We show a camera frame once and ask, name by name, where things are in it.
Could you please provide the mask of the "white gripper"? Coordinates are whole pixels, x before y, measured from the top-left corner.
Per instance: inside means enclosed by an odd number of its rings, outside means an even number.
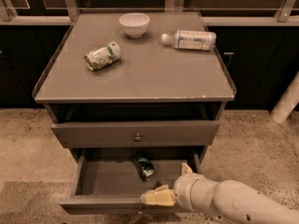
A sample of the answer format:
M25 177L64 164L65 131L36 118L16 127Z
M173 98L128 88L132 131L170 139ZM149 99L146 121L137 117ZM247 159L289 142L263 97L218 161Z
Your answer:
M174 191L162 185L143 193L141 202L146 205L174 206L177 201L184 209L207 211L212 204L215 182L192 173L192 168L186 162L181 164L181 173L175 181Z

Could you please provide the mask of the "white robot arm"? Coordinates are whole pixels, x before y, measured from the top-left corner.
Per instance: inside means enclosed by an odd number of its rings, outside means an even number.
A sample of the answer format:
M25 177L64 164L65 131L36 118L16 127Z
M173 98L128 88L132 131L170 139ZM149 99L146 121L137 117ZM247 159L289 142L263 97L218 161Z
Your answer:
M299 224L297 122L297 114L278 123L269 112L223 112L201 171L183 165L172 187L143 193L142 203L177 205L220 224Z

